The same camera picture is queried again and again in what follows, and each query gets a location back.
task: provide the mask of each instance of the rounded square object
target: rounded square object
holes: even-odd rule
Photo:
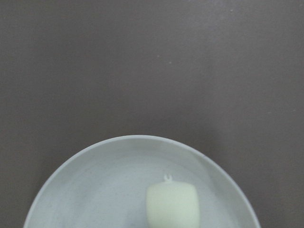
[[[165,181],[147,189],[149,228],[200,228],[200,207],[192,184]]]

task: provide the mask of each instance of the brown surface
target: brown surface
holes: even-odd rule
[[[0,31],[1,228],[127,134],[204,152],[263,227],[304,226],[302,0],[1,1]]]

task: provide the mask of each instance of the white bowl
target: white bowl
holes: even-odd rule
[[[215,162],[180,142],[130,135],[75,154],[36,196],[24,228],[147,228],[148,186],[169,173],[196,186],[202,228],[259,228],[237,184]]]

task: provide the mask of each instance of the dark gray tabletop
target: dark gray tabletop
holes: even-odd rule
[[[304,226],[303,0],[4,0],[0,31],[1,228],[128,134],[209,156],[262,227]]]

